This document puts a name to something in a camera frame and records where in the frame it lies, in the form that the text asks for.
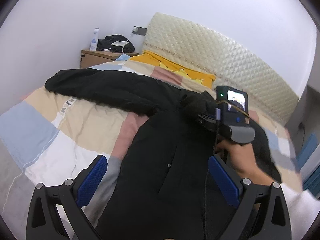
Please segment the person's right hand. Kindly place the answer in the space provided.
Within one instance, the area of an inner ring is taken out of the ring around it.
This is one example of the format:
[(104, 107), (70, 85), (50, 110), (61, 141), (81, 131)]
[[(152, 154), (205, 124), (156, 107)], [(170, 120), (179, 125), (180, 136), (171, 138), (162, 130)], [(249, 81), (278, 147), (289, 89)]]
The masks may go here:
[(274, 180), (256, 163), (252, 144), (239, 145), (228, 140), (218, 143), (219, 150), (226, 150), (232, 167), (241, 178), (248, 178), (258, 185), (270, 186)]

